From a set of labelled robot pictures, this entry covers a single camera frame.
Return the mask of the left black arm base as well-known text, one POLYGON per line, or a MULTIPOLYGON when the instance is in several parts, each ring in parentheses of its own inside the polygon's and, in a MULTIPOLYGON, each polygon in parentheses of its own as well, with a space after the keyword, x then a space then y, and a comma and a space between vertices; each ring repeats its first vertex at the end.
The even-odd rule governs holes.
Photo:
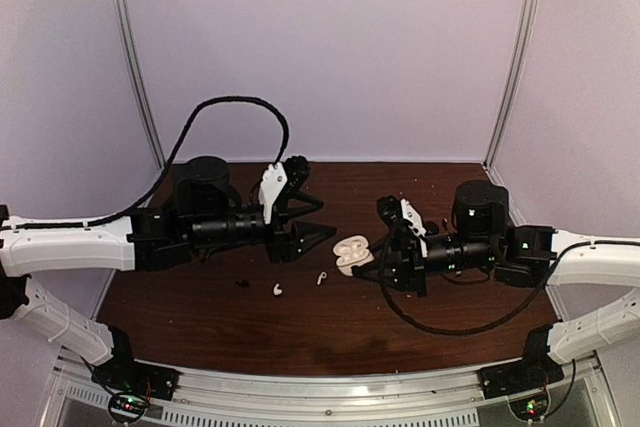
POLYGON ((121 329, 108 327, 113 346, 111 357, 99 365, 84 361, 91 379, 107 394, 107 413, 120 424, 139 421, 151 407, 151 401, 171 401, 179 380, 179 372, 134 359, 128 335, 121 329))

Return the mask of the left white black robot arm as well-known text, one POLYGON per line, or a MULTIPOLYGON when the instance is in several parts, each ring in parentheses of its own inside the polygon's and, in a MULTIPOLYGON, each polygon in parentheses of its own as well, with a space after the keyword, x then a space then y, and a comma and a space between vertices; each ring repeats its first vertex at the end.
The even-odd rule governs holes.
POLYGON ((242 201, 226 161, 211 156, 178 165, 170 197, 156 207, 133 208, 106 220, 45 222, 1 209, 1 317, 21 320, 103 367, 123 391, 137 389, 144 371, 134 362, 129 338, 98 324, 54 298, 33 277, 36 272, 105 269, 155 272, 195 258, 264 245, 272 263, 298 260, 330 239, 335 228, 303 216, 323 203, 303 191, 310 165, 302 156, 269 165, 258 184, 258 200, 242 201))

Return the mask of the white earbud charging case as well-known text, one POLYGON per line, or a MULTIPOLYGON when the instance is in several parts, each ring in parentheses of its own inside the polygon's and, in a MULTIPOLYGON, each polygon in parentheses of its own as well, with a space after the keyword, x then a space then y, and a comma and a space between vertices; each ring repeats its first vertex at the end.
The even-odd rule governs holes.
POLYGON ((362 267, 374 260, 369 241, 362 235, 354 235, 338 241, 333 247, 335 265, 341 274, 352 277, 354 267, 362 267))

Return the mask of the white stem earbud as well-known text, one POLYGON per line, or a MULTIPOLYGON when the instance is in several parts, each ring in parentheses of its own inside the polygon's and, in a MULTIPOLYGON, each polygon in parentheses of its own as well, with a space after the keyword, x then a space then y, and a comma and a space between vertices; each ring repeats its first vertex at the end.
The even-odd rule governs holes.
POLYGON ((328 274, 326 272, 321 272, 317 279, 316 279, 316 285, 320 286, 328 277, 328 274))

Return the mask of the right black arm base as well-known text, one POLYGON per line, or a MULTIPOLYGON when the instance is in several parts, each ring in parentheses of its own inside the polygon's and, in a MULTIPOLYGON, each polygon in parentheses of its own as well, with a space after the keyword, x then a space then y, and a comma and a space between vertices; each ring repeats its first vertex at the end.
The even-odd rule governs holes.
POLYGON ((575 385, 577 364, 571 360, 571 377, 563 397, 553 403, 549 387, 565 379, 563 366, 550 356, 549 336, 552 325, 533 329, 527 336, 519 360, 490 367, 478 372, 485 400, 512 397, 509 408, 513 416, 528 426, 542 424, 554 416, 568 400, 575 385))

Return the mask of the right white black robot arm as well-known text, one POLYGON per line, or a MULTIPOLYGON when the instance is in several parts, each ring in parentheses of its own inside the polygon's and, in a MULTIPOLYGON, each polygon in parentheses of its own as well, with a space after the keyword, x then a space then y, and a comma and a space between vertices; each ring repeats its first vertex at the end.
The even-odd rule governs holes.
POLYGON ((425 333, 464 337, 488 332, 518 316, 549 286, 628 288, 627 294, 592 312, 531 331, 528 354, 512 370, 519 387, 535 387, 550 373, 551 361, 563 365, 639 333, 639 242, 634 238, 588 236, 544 225, 515 226, 509 221, 507 189, 486 180, 465 181, 456 187, 450 232, 427 228, 406 199, 382 197, 377 212, 388 228, 386 236, 372 246, 357 240, 345 265, 353 277, 377 283, 390 309, 425 333), (396 290, 423 297, 428 277, 468 269, 530 292, 498 319, 457 330, 417 321, 390 294, 396 290))

